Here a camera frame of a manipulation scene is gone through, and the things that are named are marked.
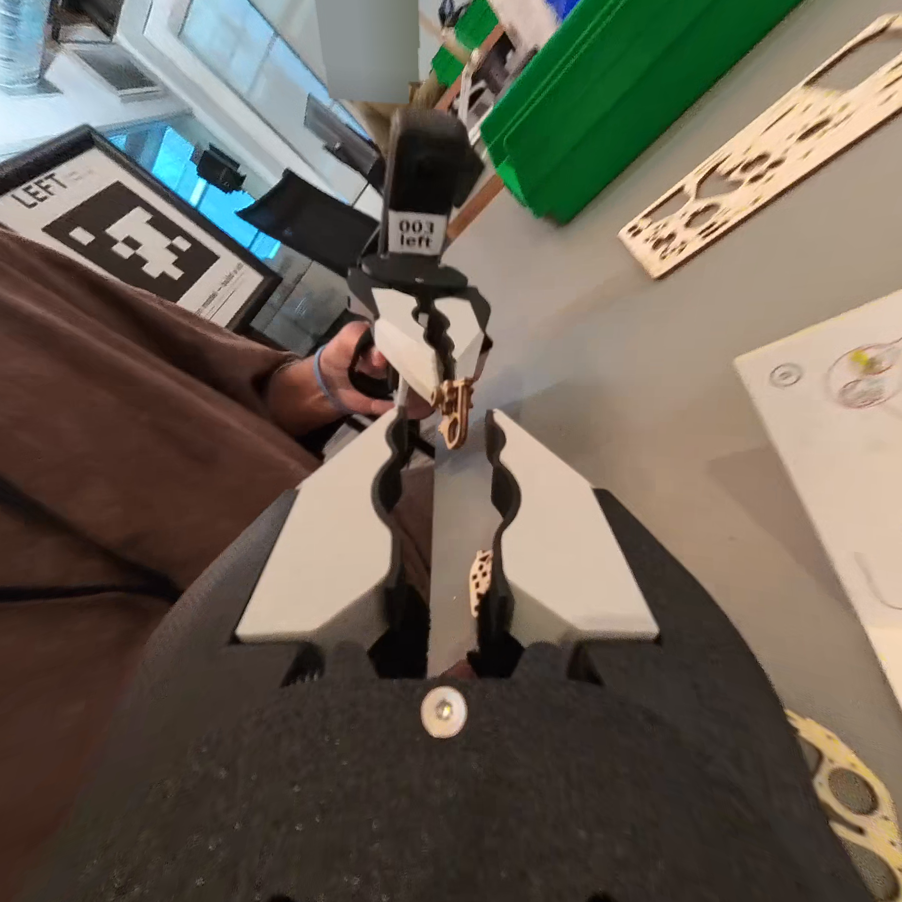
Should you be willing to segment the black framed marker sign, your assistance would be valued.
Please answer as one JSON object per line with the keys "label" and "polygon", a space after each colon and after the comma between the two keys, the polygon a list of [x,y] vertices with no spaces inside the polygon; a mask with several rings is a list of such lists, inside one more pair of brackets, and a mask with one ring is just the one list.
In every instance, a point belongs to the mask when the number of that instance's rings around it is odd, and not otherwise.
{"label": "black framed marker sign", "polygon": [[283,282],[88,125],[2,161],[1,221],[231,331]]}

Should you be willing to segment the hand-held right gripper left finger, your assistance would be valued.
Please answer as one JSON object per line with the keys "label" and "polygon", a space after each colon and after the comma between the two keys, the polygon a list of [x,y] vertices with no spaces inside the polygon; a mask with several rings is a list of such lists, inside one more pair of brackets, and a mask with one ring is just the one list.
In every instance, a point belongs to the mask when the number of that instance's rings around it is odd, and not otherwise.
{"label": "hand-held right gripper left finger", "polygon": [[428,635],[395,510],[410,454],[393,408],[299,485],[239,619],[244,645],[290,641],[374,645],[389,632]]}

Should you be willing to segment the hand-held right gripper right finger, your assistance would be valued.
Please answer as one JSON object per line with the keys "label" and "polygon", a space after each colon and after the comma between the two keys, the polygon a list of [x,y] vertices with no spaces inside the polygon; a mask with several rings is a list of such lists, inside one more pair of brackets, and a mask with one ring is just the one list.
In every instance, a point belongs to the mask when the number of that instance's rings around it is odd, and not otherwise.
{"label": "hand-held right gripper right finger", "polygon": [[487,413],[493,533],[481,645],[651,641],[660,627],[589,481],[500,410]]}

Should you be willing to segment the person's left hand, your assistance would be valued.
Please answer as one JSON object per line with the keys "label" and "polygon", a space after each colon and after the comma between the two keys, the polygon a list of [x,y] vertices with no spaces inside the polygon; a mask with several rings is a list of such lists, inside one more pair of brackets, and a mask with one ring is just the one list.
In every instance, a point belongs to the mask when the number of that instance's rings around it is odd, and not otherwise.
{"label": "person's left hand", "polygon": [[344,325],[324,347],[320,356],[323,380],[332,396],[349,412],[377,419],[393,407],[391,400],[376,400],[355,389],[348,372],[355,370],[377,380],[387,378],[389,364],[375,346],[364,352],[353,365],[356,346],[361,336],[370,331],[369,323],[353,320]]}

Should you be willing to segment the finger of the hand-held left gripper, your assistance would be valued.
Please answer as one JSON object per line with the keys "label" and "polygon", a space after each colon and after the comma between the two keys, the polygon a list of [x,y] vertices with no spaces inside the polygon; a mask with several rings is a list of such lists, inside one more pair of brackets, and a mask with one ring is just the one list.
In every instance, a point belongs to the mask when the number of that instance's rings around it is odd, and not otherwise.
{"label": "finger of the hand-held left gripper", "polygon": [[477,381],[482,376],[491,340],[480,324],[469,299],[441,299],[440,315],[446,321],[445,338],[450,350],[445,356],[445,378]]}
{"label": "finger of the hand-held left gripper", "polygon": [[420,299],[395,288],[373,290],[374,344],[398,375],[399,386],[429,403],[454,403],[457,373],[451,337],[457,298],[432,299],[420,322]]}

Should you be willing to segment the black chair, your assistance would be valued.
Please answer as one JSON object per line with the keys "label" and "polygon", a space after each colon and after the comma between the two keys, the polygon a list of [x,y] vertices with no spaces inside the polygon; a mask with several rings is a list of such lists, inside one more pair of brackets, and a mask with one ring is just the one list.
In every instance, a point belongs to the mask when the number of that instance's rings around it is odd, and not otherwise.
{"label": "black chair", "polygon": [[341,277],[358,265],[379,228],[377,219],[325,193],[290,169],[236,215]]}

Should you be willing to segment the dotted square wooden model part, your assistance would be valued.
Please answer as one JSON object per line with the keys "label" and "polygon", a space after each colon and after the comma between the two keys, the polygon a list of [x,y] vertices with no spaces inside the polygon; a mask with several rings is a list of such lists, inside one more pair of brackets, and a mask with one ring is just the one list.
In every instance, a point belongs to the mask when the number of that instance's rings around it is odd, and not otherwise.
{"label": "dotted square wooden model part", "polygon": [[468,576],[469,608],[472,617],[479,616],[482,599],[490,590],[492,577],[493,552],[491,549],[476,553]]}

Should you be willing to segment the blue wristband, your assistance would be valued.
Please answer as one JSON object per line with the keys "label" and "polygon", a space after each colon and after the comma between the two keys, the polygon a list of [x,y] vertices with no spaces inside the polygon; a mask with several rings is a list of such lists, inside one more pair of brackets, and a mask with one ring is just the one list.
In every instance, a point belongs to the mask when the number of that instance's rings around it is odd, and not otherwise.
{"label": "blue wristband", "polygon": [[323,399],[338,416],[346,417],[351,414],[351,411],[349,411],[340,398],[338,398],[336,394],[333,393],[332,389],[330,389],[323,373],[322,355],[326,351],[326,347],[327,346],[323,344],[313,356],[313,375]]}

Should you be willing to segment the wooden model part with ring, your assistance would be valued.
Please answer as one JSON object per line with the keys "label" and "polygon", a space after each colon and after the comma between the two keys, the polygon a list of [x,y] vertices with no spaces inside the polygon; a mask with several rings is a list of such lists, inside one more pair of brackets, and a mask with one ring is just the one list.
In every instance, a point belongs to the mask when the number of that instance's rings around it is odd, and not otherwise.
{"label": "wooden model part with ring", "polygon": [[440,416],[437,431],[448,450],[460,449],[467,442],[472,396],[472,378],[445,380],[433,392],[431,402]]}

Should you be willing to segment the green plastic bin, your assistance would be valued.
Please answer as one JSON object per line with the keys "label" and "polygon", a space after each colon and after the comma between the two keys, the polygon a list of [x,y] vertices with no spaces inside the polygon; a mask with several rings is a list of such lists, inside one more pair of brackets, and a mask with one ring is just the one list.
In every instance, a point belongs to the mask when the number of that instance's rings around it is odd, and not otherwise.
{"label": "green plastic bin", "polygon": [[798,6],[578,2],[482,122],[492,166],[566,224]]}
{"label": "green plastic bin", "polygon": [[486,1],[441,1],[436,21],[438,49],[432,56],[431,67],[437,82],[450,87],[498,20]]}

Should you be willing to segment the silver ventilation duct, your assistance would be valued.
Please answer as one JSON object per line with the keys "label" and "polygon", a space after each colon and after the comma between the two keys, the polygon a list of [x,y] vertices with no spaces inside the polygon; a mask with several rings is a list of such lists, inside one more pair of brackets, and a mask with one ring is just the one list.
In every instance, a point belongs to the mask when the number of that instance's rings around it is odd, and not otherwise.
{"label": "silver ventilation duct", "polygon": [[59,95],[46,78],[51,1],[1,2],[1,91],[8,96]]}

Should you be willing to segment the wooden laser-cut parts sheet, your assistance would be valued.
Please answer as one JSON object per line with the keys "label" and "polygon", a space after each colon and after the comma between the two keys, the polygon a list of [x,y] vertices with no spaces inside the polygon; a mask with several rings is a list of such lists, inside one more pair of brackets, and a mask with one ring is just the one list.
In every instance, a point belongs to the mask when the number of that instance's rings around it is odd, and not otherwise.
{"label": "wooden laser-cut parts sheet", "polygon": [[857,51],[900,33],[900,13],[877,18],[629,220],[618,237],[648,276],[670,274],[897,117],[900,51],[854,86],[828,87],[824,78]]}

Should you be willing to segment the yellowish wooden parts sheet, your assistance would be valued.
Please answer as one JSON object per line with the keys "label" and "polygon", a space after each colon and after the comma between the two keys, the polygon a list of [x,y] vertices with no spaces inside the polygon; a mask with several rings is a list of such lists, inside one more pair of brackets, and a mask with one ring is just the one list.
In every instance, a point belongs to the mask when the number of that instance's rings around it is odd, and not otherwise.
{"label": "yellowish wooden parts sheet", "polygon": [[901,831],[883,781],[833,731],[785,709],[828,824],[873,900],[901,899]]}

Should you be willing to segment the white instruction booklet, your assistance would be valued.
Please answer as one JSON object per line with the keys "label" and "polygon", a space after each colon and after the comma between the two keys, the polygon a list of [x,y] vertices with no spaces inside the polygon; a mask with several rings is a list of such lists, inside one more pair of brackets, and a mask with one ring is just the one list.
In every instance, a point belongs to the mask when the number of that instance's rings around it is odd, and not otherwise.
{"label": "white instruction booklet", "polygon": [[901,699],[901,292],[734,367]]}

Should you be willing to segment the white air vent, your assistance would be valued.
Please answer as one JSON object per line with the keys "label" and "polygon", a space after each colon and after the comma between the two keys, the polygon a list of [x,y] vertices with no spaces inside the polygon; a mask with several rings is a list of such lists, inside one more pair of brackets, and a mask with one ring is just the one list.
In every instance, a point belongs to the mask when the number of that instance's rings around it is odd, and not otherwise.
{"label": "white air vent", "polygon": [[123,102],[163,96],[166,88],[113,42],[76,42],[66,50],[91,78]]}

